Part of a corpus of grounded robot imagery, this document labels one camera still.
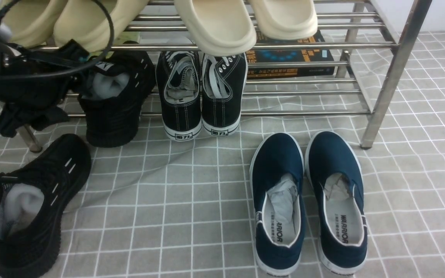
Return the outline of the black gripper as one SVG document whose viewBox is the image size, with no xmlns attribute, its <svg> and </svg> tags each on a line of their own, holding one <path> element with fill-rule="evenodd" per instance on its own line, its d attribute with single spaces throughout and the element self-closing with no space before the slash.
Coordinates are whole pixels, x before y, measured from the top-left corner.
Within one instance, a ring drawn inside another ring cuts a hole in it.
<svg viewBox="0 0 445 278">
<path fill-rule="evenodd" d="M 24 125 L 42 131 L 69 121 L 58 104 L 76 84 L 75 74 L 55 74 L 78 67 L 88 56 L 73 40 L 54 51 L 30 51 L 0 39 L 0 135 L 13 138 Z"/>
</svg>

